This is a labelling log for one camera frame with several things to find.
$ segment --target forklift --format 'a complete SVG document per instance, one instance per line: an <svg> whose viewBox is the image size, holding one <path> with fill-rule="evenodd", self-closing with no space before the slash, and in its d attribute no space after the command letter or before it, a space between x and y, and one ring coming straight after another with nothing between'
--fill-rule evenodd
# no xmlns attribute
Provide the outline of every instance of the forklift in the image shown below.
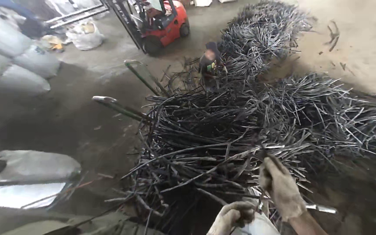
<svg viewBox="0 0 376 235"><path fill-rule="evenodd" d="M46 21L55 29L112 10L138 49L157 55L190 33L187 13L175 0L100 0L101 4Z"/></svg>

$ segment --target concrete floor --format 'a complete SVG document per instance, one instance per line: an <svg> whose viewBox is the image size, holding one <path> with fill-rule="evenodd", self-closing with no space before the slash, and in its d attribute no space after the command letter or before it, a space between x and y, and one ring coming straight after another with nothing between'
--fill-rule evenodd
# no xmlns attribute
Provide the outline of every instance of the concrete floor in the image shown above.
<svg viewBox="0 0 376 235"><path fill-rule="evenodd" d="M0 94L0 150L32 149L68 154L76 158L91 178L96 172L123 175L133 166L136 121L116 116L112 110L91 101L94 95L111 96L140 108L151 92L124 66L125 59L145 63L156 77L172 65L178 71L183 56L200 56L204 44L219 39L223 29L240 8L253 0L238 0L207 8L188 7L191 34L178 39L156 58L144 55L127 35L114 15L98 21L106 36L97 49L79 51L73 45L57 54L63 61L58 76L49 80L51 91L40 97ZM376 1L369 0L298 0L317 18L314 31L302 33L298 50L271 76L290 72L326 72L342 78L358 89L376 93ZM329 52L327 25L334 20L340 30L335 49ZM346 64L343 70L340 62ZM111 187L113 183L90 186L91 191Z"/></svg>

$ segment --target pile of scrap wire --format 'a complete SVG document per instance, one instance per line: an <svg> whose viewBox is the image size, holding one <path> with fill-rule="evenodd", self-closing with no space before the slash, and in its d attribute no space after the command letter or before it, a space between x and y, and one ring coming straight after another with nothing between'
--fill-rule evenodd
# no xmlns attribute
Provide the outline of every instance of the pile of scrap wire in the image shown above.
<svg viewBox="0 0 376 235"><path fill-rule="evenodd" d="M123 178L133 180L128 193L140 205L172 223L186 214L176 208L192 209L199 195L222 205L259 198L263 148L304 190L307 171L318 173L334 155L376 155L376 96L356 95L318 74L148 100L144 149Z"/></svg>
<svg viewBox="0 0 376 235"><path fill-rule="evenodd" d="M269 68L274 57L282 58L300 31L311 24L296 6L263 0L247 5L222 31L219 50L232 79L254 78Z"/></svg>

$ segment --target forklift wheel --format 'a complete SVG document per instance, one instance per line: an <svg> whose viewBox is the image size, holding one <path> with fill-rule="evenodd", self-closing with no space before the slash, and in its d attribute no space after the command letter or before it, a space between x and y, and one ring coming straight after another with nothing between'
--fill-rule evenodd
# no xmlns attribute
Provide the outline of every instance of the forklift wheel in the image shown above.
<svg viewBox="0 0 376 235"><path fill-rule="evenodd" d="M188 36L188 35L189 35L189 25L183 23L183 24L181 25L181 28L179 28L179 34L180 34L181 37L183 37L183 38L185 38L186 36Z"/></svg>
<svg viewBox="0 0 376 235"><path fill-rule="evenodd" d="M149 35L143 40L143 49L149 55L156 55L162 47L163 45L157 36Z"/></svg>

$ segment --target work glove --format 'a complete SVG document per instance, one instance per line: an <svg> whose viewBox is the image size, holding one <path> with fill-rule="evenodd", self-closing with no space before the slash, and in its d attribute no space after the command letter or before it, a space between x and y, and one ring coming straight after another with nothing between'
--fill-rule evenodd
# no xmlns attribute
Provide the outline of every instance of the work glove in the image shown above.
<svg viewBox="0 0 376 235"><path fill-rule="evenodd" d="M275 156L264 159L259 169L259 184L269 192L283 221L286 222L307 211L295 180Z"/></svg>
<svg viewBox="0 0 376 235"><path fill-rule="evenodd" d="M223 206L207 235L229 235L234 226L243 227L251 223L255 207L249 201L236 201Z"/></svg>

